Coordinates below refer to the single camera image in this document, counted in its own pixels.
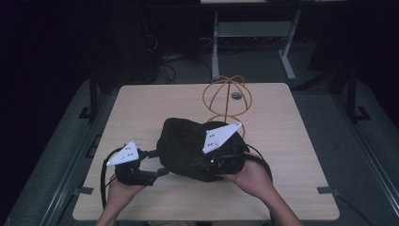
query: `black object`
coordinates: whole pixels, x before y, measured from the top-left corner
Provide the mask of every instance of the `black object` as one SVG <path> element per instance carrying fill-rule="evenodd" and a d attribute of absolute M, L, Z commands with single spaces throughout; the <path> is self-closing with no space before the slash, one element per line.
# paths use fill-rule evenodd
<path fill-rule="evenodd" d="M 248 154 L 250 146 L 238 133 L 220 148 L 208 154 L 202 152 L 206 131 L 224 125 L 227 123 L 222 121 L 200 124 L 185 119 L 167 119 L 156 145 L 161 164 L 175 174 L 209 183 L 222 180 L 220 174 L 240 171 L 248 159 L 261 163 L 272 178 L 264 159 Z"/>
<path fill-rule="evenodd" d="M 108 162 L 109 158 L 111 158 L 114 153 L 119 152 L 122 148 L 118 148 L 111 152 L 108 157 L 103 162 L 103 167 L 101 171 L 101 179 L 100 179 L 100 191 L 102 196 L 102 203 L 103 207 L 106 205 L 106 196 L 105 196 L 105 173 L 106 173 L 106 163 Z M 124 183 L 128 186 L 152 186 L 155 180 L 160 177 L 167 175 L 169 171 L 165 168 L 159 169 L 157 172 L 152 171 L 144 171 L 140 170 L 140 163 L 146 157 L 153 158 L 157 157 L 155 151 L 141 151 L 137 149 L 138 152 L 138 159 L 135 161 L 119 164 L 115 166 L 115 174 L 118 181 Z"/>
<path fill-rule="evenodd" d="M 115 166 L 118 181 L 127 186 L 152 186 L 158 177 L 168 174 L 167 169 L 159 169 L 157 172 L 141 170 L 141 161 L 149 155 L 148 152 L 139 149 L 137 151 L 139 158 L 136 161 Z"/>

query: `black bag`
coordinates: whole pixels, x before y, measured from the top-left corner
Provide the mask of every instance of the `black bag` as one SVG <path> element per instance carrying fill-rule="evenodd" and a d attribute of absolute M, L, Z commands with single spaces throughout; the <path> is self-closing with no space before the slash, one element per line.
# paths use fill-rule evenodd
<path fill-rule="evenodd" d="M 202 182 L 222 180 L 217 175 L 234 174 L 242 169 L 246 159 L 260 162 L 271 178 L 264 160 L 249 153 L 248 145 L 234 133 L 220 148 L 203 153 L 206 131 L 227 125 L 222 121 L 200 124 L 186 119 L 167 119 L 156 150 L 161 164 L 171 172 Z"/>

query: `dark background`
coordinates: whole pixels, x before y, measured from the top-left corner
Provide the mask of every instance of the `dark background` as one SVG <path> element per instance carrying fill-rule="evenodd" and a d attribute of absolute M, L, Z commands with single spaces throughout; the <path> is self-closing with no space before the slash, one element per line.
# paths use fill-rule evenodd
<path fill-rule="evenodd" d="M 92 73 L 103 72 L 98 74 L 103 92 L 126 83 L 150 83 L 154 77 L 157 56 L 147 52 L 148 27 L 142 27 L 140 15 L 77 9 L 98 2 L 0 3 L 0 223 L 18 199 L 72 96 Z M 326 71 L 340 63 L 354 68 L 399 127 L 399 8 L 386 2 L 328 13 L 304 10 L 296 38 L 319 40 L 310 69 Z M 186 20 L 177 19 L 182 15 Z M 212 15 L 182 12 L 173 17 L 159 12 L 152 29 L 161 44 L 195 55 L 196 49 L 187 46 L 195 46 L 198 36 L 212 37 L 204 28 L 211 27 L 207 23 L 212 24 Z M 138 77 L 138 72 L 147 76 Z"/>

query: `gray carpet floor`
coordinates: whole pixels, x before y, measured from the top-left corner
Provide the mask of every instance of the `gray carpet floor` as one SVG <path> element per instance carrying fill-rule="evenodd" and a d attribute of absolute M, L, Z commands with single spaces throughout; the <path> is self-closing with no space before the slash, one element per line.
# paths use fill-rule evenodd
<path fill-rule="evenodd" d="M 296 74 L 294 81 L 286 78 L 279 62 L 276 51 L 279 43 L 266 45 L 263 49 L 220 55 L 220 73 L 227 76 L 243 75 L 249 83 L 281 82 L 295 87 L 320 73 L 307 71 L 313 47 L 312 42 L 299 41 L 293 44 L 289 58 Z M 210 54 L 201 55 L 201 61 L 182 59 L 168 64 L 176 71 L 176 84 L 208 83 L 211 78 L 210 65 Z M 357 104 L 364 106 L 372 119 L 353 124 L 343 111 L 345 92 L 330 94 L 327 91 L 329 82 L 330 78 L 327 78 L 305 91 L 293 91 L 327 181 L 374 225 L 399 225 L 399 217 L 376 179 L 354 127 L 364 134 L 396 187 L 399 186 L 399 131 L 380 108 L 370 89 L 361 82 L 358 82 Z M 165 84 L 166 80 L 158 76 L 153 83 Z M 111 94 L 99 92 L 100 113 L 90 123 L 78 119 L 83 107 L 89 106 L 88 82 L 82 85 L 15 204 L 8 225 L 94 225 L 95 222 L 73 219 L 72 211 L 78 197 L 74 191 L 87 175 L 90 157 L 95 154 L 92 143 L 100 140 L 117 96 L 118 89 Z M 54 206 L 55 201 L 61 202 L 53 211 L 51 206 Z M 345 202 L 337 199 L 337 204 L 341 213 L 337 220 L 307 221 L 306 224 L 367 225 Z M 122 221 L 119 225 L 138 226 L 142 222 Z"/>

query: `table top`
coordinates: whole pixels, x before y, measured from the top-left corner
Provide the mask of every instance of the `table top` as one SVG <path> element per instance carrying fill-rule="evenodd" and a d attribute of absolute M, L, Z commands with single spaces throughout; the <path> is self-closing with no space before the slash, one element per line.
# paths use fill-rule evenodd
<path fill-rule="evenodd" d="M 125 86 L 120 89 L 84 187 L 93 192 L 80 194 L 73 216 L 96 220 L 102 213 L 100 173 L 104 159 L 131 139 L 141 150 L 154 150 L 167 118 L 206 122 L 209 111 L 202 93 L 208 85 Z M 213 85 L 205 100 L 212 98 Z M 245 127 L 244 141 L 257 148 L 270 165 L 274 185 L 300 219 L 333 220 L 339 210 L 331 194 L 319 194 L 328 186 L 311 145 L 306 128 L 285 84 L 246 84 L 253 103 L 237 116 Z M 231 86 L 231 93 L 237 91 Z M 223 111 L 226 94 L 215 98 L 213 106 Z M 229 113 L 242 111 L 244 98 L 229 99 Z M 162 168 L 159 159 L 146 159 L 142 170 Z M 107 170 L 108 179 L 114 167 Z M 265 220 L 269 212 L 262 202 L 242 192 L 228 181 L 203 183 L 170 173 L 141 191 L 120 213 L 131 220 Z"/>

